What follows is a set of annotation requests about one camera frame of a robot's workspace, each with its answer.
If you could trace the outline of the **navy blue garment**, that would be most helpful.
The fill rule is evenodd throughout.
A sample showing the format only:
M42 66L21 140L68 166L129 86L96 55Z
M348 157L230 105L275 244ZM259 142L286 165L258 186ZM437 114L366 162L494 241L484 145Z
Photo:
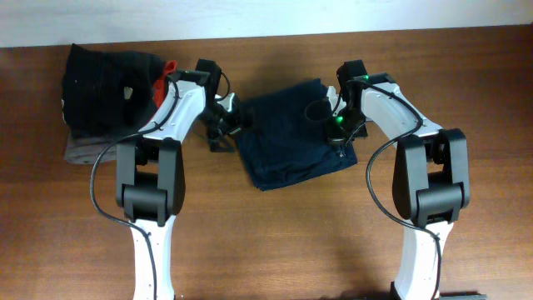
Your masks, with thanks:
M322 124L306 118L309 105L324 99L326 92L315 78L242 104L253 111L252 129L236 143L256 188L285 188L357 164L352 146L328 144Z

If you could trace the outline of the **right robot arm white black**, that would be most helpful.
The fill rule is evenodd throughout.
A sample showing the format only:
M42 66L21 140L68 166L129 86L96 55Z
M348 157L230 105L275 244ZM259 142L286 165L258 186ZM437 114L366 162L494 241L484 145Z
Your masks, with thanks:
M346 146L365 137L366 122L373 121L388 140L372 154L367 173L387 148L396 150L391 195L397 213L384 213L405 231L389 296L440 299L446 239L471 199L466 136L425 117L388 73L370 74L361 60L344 62L336 77L340 89L327 94L326 140Z

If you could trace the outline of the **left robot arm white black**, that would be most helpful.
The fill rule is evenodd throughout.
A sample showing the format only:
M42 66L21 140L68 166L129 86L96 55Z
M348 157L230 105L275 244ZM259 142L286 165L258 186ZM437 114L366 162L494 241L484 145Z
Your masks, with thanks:
M178 70L166 79L161 106L138 134L117 144L117 205L131 228L135 299L173 299L172 229L185 198L182 144L195 121L204 124L213 153L232 153L242 130L237 95L220 96L226 74Z

